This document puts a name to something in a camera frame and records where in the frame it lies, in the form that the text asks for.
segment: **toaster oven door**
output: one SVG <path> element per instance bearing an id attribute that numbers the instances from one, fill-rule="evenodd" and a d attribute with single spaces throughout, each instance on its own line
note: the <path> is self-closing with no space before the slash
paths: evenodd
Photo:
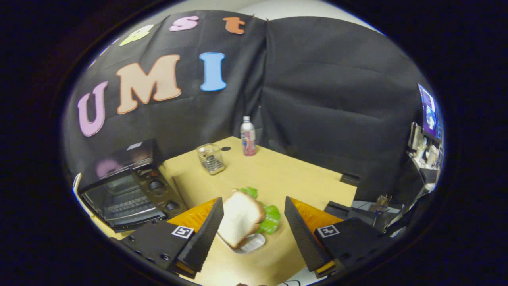
<path id="1" fill-rule="evenodd" d="M 146 196 L 130 170 L 84 192 L 83 198 L 115 231 L 166 216 Z"/>

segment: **computer monitor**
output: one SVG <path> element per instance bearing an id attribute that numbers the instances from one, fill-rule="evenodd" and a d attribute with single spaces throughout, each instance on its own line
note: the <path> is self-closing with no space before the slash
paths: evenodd
<path id="1" fill-rule="evenodd" d="M 441 143 L 442 122 L 439 106 L 434 97 L 421 84 L 418 84 L 418 87 L 422 96 L 423 106 L 422 133 L 429 139 Z"/>

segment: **white wall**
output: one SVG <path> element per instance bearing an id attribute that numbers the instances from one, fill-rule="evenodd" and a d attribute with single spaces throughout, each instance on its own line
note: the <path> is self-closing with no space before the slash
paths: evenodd
<path id="1" fill-rule="evenodd" d="M 255 14 L 256 18 L 269 20 L 297 16 L 335 18 L 377 31 L 350 13 L 320 0 L 269 0 L 244 7 L 236 12 L 247 15 Z"/>
<path id="2" fill-rule="evenodd" d="M 327 17 L 349 21 L 377 31 L 350 13 L 321 0 L 186 0 L 157 12 L 152 17 L 130 27 L 126 33 L 158 22 L 168 15 L 192 10 L 232 11 L 247 15 L 255 14 L 256 18 L 269 20 L 296 16 Z"/>

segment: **toaster oven window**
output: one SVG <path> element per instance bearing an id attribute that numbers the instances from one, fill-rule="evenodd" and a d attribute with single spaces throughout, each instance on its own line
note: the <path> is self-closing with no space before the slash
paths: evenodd
<path id="1" fill-rule="evenodd" d="M 105 183 L 85 192 L 84 197 L 111 226 L 160 215 L 133 176 Z"/>

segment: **letter m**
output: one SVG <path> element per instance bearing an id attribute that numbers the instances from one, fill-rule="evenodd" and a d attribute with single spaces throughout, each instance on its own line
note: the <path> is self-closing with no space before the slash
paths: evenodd
<path id="1" fill-rule="evenodd" d="M 138 63 L 127 65 L 116 72 L 120 77 L 120 106 L 118 114 L 130 112 L 138 107 L 138 101 L 133 99 L 133 93 L 138 99 L 147 104 L 153 95 L 155 101 L 177 97 L 181 89 L 176 84 L 175 67 L 180 59 L 177 54 L 165 55 L 157 59 L 148 74 L 145 74 Z"/>

